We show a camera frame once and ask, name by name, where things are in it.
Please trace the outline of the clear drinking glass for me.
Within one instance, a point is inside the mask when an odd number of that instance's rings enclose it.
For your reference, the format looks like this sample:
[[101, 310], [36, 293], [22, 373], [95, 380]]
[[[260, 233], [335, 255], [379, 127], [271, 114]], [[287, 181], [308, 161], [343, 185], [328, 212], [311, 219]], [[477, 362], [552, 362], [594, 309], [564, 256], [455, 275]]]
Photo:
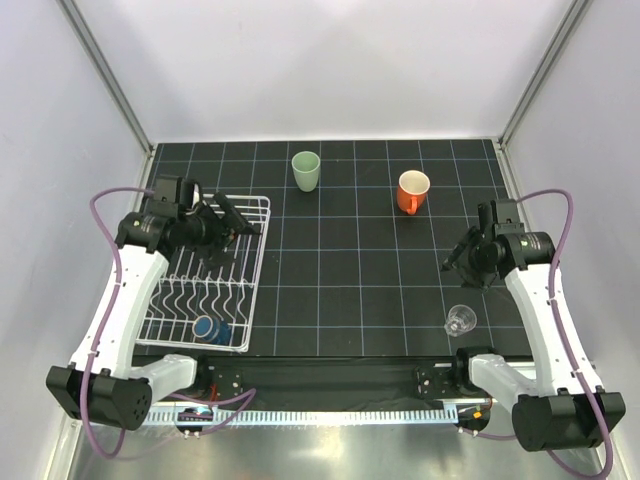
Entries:
[[474, 330], [476, 325], [475, 311], [467, 305], [459, 304], [450, 308], [444, 323], [444, 330], [451, 337], [459, 337]]

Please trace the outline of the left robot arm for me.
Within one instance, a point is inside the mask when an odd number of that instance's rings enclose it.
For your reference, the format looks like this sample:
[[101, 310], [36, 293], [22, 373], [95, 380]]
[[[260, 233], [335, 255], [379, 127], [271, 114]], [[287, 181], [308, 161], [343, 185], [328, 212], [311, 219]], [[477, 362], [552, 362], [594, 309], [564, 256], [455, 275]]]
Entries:
[[69, 417], [134, 431], [155, 402], [179, 392], [196, 401], [210, 392], [205, 357], [168, 354], [136, 367], [133, 353], [152, 294], [176, 251], [188, 249], [217, 264], [238, 236], [255, 233], [225, 195], [214, 199], [209, 204], [157, 192], [107, 238], [114, 263], [94, 319], [68, 365], [51, 367], [46, 377]]

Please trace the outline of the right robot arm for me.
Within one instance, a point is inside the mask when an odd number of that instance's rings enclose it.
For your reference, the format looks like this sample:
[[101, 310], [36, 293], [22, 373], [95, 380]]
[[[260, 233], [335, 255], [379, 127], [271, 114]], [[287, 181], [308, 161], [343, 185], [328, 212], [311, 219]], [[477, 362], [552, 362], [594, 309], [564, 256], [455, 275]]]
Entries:
[[544, 232], [520, 224], [473, 226], [443, 262], [464, 285], [486, 290], [501, 278], [517, 306], [533, 355], [527, 378], [490, 347], [457, 350], [450, 372], [462, 396], [485, 392], [511, 415], [529, 452], [595, 448], [623, 418], [622, 395], [608, 392], [581, 347], [564, 298], [556, 250]]

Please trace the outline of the orange mug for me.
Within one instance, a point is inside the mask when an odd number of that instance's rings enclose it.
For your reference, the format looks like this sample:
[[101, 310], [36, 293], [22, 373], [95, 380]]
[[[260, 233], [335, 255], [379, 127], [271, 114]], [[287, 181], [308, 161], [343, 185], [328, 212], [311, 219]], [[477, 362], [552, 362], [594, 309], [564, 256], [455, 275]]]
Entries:
[[431, 187], [429, 177], [419, 170], [407, 170], [398, 179], [396, 203], [401, 211], [415, 215]]

